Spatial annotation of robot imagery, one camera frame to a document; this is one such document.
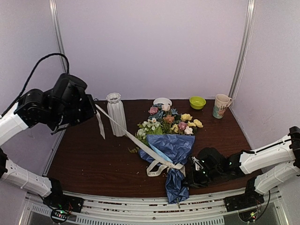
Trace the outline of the dark blue wrapping paper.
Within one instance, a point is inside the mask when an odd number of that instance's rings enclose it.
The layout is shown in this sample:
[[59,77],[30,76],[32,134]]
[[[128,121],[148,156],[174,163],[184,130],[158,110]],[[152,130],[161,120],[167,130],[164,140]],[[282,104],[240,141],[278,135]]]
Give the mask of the dark blue wrapping paper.
[[[148,135],[148,144],[153,144],[171,159],[173,164],[185,164],[192,153],[195,137],[192,135]],[[154,160],[142,149],[138,151],[141,159],[149,164]],[[182,184],[185,176],[176,169],[166,169],[165,190],[169,204],[178,204],[189,198],[188,188]]]

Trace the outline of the beige printed ribbon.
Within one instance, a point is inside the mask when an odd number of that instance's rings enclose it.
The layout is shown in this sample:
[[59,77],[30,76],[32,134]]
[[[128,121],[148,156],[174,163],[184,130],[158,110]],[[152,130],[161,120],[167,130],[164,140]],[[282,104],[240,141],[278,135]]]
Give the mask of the beige printed ribbon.
[[117,125],[128,136],[128,138],[132,142],[134,142],[140,149],[142,149],[144,152],[146,152],[149,156],[151,156],[154,159],[146,169],[147,175],[149,177],[159,176],[165,169],[167,171],[169,171],[169,169],[176,169],[176,170],[179,170],[184,176],[186,176],[186,171],[185,171],[184,165],[182,165],[180,163],[175,165],[175,164],[163,159],[154,150],[149,148],[146,144],[142,143],[135,136],[133,136],[130,132],[128,132],[126,129],[124,129],[120,124],[118,124],[100,106],[95,105],[95,107],[98,112],[103,113],[107,118],[109,118],[109,120],[111,120],[115,125]]

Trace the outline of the pink orange white flower stem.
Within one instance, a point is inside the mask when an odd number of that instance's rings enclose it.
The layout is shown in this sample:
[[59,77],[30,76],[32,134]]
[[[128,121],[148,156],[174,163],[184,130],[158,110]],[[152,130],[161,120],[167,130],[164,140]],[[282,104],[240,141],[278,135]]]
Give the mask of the pink orange white flower stem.
[[164,134],[193,135],[195,123],[188,113],[181,115],[167,115],[162,119],[162,130]]

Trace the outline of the light blue wrapping paper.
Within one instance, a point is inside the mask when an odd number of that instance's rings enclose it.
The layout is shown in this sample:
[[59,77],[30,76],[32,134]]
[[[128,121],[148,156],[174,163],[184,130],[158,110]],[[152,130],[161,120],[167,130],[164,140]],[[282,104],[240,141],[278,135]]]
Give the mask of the light blue wrapping paper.
[[165,161],[171,162],[171,159],[165,155],[162,151],[160,151],[157,147],[155,147],[153,144],[149,144],[150,148],[156,152],[161,158],[163,158]]

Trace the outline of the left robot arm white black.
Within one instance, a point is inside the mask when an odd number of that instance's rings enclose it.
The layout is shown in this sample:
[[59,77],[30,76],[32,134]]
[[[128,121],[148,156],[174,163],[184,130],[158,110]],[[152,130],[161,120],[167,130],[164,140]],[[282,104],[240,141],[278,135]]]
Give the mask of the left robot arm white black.
[[87,84],[74,75],[61,74],[46,91],[22,94],[0,120],[0,179],[32,192],[57,208],[67,204],[60,182],[43,176],[56,135],[96,114]]

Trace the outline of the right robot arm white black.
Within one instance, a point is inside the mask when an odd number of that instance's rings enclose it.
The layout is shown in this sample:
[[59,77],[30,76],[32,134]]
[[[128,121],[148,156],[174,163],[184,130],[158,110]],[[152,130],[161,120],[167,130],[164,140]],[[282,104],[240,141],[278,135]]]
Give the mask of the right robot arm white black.
[[209,184],[234,180],[259,169],[273,166],[266,173],[248,180],[245,193],[236,200],[250,207],[275,186],[300,174],[300,129],[291,127],[281,139],[255,150],[242,150],[228,157],[215,148],[204,148],[191,157],[192,168],[185,186],[203,188]]

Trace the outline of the white ribbed ceramic vase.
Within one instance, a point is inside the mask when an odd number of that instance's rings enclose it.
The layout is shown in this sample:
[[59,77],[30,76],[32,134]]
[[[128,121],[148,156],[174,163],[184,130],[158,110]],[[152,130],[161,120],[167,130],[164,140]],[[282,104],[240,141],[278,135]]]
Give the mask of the white ribbed ceramic vase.
[[126,135],[124,130],[127,130],[127,124],[121,94],[111,93],[107,95],[106,99],[108,114],[116,122],[110,120],[113,134],[116,137]]

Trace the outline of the yellow flower bunch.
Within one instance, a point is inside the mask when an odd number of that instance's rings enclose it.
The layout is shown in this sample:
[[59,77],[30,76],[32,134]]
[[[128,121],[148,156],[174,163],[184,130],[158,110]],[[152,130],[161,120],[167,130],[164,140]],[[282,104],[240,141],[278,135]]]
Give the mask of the yellow flower bunch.
[[180,119],[174,121],[169,131],[171,134],[177,135],[195,135],[197,130],[203,128],[204,125],[198,119],[194,119],[188,113],[182,114]]

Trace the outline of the right circuit board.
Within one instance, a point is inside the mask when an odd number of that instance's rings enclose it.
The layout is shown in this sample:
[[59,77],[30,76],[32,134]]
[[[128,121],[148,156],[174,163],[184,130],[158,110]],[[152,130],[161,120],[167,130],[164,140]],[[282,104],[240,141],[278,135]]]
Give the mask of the right circuit board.
[[245,223],[256,222],[264,213],[259,210],[247,210],[238,213],[239,219]]

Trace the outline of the circuit board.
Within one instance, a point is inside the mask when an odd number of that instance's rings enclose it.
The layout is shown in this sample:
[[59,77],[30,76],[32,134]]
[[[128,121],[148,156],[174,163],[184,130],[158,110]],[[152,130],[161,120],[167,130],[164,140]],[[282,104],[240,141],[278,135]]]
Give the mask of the circuit board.
[[259,210],[247,210],[238,213],[239,219],[245,223],[256,222],[264,213]]
[[53,209],[50,214],[50,218],[53,222],[61,224],[66,222],[70,217],[70,214],[64,210]]

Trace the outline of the green plastic bowl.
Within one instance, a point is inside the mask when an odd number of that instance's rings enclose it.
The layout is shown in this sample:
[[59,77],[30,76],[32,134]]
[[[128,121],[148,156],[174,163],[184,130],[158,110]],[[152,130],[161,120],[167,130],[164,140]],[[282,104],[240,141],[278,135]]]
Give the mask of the green plastic bowl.
[[206,100],[199,96],[193,96],[189,99],[189,103],[193,109],[201,110],[206,105]]

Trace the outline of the floral ceramic mug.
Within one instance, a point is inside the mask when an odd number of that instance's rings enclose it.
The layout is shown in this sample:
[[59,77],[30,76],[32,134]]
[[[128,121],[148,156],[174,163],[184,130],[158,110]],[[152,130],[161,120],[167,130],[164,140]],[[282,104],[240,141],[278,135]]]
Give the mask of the floral ceramic mug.
[[224,116],[227,108],[232,104],[233,100],[231,97],[225,94],[217,94],[215,96],[215,103],[213,107],[212,115],[216,119],[221,119]]

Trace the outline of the white green leafy flower bunch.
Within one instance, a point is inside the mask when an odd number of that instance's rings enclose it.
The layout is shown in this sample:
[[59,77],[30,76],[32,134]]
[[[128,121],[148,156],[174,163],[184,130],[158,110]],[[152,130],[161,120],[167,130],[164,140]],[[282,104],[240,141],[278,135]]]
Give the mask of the white green leafy flower bunch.
[[137,130],[135,137],[142,143],[149,147],[147,136],[148,135],[162,135],[162,124],[156,118],[147,119],[146,121],[137,125],[139,129]]

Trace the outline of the blue pink flower bunch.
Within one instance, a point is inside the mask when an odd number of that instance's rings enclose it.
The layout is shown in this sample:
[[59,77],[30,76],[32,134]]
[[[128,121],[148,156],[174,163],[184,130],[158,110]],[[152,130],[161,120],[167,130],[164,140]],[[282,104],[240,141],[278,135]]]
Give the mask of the blue pink flower bunch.
[[167,115],[174,117],[174,120],[177,121],[180,119],[181,114],[175,108],[172,108],[170,104],[154,104],[148,110],[149,120],[156,119],[159,122],[162,122]]

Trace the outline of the white ceramic bowl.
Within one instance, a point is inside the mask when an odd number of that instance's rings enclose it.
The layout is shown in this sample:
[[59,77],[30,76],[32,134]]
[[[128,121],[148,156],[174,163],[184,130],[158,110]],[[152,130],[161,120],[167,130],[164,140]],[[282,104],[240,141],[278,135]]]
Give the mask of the white ceramic bowl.
[[157,104],[162,104],[162,105],[170,105],[172,106],[172,101],[168,98],[165,98],[165,97],[159,97],[159,98],[156,98],[154,101],[153,101],[153,104],[154,105],[157,105]]

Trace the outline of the left circuit board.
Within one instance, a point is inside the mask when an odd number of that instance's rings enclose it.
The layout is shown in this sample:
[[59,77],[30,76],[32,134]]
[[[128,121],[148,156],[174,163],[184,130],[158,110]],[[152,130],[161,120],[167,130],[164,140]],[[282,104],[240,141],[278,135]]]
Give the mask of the left circuit board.
[[70,214],[64,210],[53,209],[50,214],[50,218],[53,222],[61,224],[66,222],[70,217]]

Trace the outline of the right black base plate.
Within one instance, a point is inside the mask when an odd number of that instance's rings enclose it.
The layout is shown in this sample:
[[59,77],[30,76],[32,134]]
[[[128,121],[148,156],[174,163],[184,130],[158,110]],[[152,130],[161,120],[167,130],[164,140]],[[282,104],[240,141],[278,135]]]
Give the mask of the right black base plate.
[[264,203],[263,195],[235,195],[224,199],[227,212],[242,210]]

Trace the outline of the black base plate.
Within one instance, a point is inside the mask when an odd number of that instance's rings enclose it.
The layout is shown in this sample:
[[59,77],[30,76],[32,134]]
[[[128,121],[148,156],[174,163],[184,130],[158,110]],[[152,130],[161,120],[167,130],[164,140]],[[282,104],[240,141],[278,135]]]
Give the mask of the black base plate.
[[242,210],[264,203],[263,195],[235,195],[224,199],[227,212]]
[[41,197],[45,205],[50,209],[59,209],[66,212],[80,213],[83,208],[84,199],[70,195],[63,195],[61,197],[48,196]]

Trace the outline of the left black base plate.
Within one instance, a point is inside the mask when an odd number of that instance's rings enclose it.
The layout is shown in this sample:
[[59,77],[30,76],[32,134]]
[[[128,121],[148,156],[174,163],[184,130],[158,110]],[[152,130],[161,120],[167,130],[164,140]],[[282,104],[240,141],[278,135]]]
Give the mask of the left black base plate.
[[59,209],[66,212],[80,213],[83,208],[84,199],[70,195],[63,195],[61,197],[48,196],[41,197],[45,205],[50,209]]

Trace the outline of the right aluminium corner post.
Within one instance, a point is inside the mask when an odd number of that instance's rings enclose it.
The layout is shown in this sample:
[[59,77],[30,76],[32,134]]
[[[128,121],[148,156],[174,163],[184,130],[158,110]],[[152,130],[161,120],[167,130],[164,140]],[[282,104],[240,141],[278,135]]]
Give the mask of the right aluminium corner post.
[[232,80],[232,85],[229,91],[229,97],[231,97],[232,99],[236,99],[237,97],[238,89],[240,86],[244,67],[246,64],[246,54],[251,42],[250,40],[253,32],[253,24],[255,19],[255,6],[256,6],[256,0],[248,1],[244,31],[243,31],[242,42],[240,46],[240,53],[238,56],[238,61],[236,64],[236,68]]

